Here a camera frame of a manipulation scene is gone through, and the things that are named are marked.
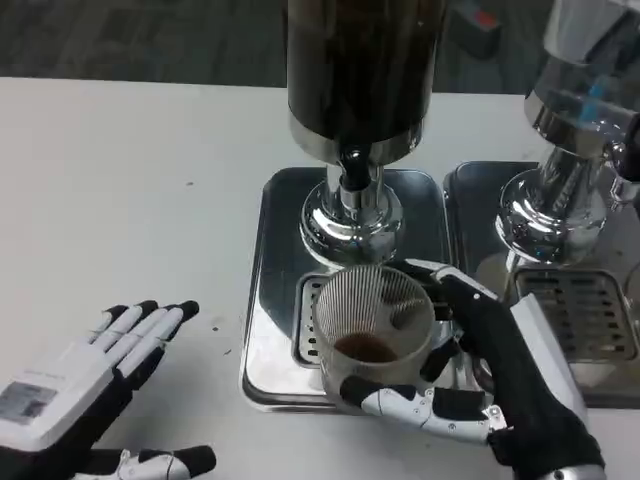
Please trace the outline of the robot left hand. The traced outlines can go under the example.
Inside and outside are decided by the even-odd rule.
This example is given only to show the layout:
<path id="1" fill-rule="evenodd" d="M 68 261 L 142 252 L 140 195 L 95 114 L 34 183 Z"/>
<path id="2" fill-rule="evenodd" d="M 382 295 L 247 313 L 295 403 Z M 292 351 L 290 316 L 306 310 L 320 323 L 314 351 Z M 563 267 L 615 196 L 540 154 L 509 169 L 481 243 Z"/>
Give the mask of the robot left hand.
<path id="1" fill-rule="evenodd" d="M 2 478 L 196 479 L 213 471 L 217 458 L 208 445 L 136 452 L 95 446 L 198 312 L 193 300 L 115 305 L 60 353 L 2 384 Z"/>

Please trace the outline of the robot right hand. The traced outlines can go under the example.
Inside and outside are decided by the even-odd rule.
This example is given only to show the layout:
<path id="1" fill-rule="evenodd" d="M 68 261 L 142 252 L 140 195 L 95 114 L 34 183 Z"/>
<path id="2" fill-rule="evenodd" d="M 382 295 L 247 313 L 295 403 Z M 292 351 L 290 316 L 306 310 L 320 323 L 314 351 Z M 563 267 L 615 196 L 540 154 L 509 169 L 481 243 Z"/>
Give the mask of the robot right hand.
<path id="1" fill-rule="evenodd" d="M 362 412 L 431 435 L 484 444 L 517 479 L 603 479 L 574 376 L 536 297 L 511 307 L 452 265 L 406 259 L 397 268 L 436 285 L 493 380 L 481 391 L 384 384 L 351 375 L 339 395 Z"/>

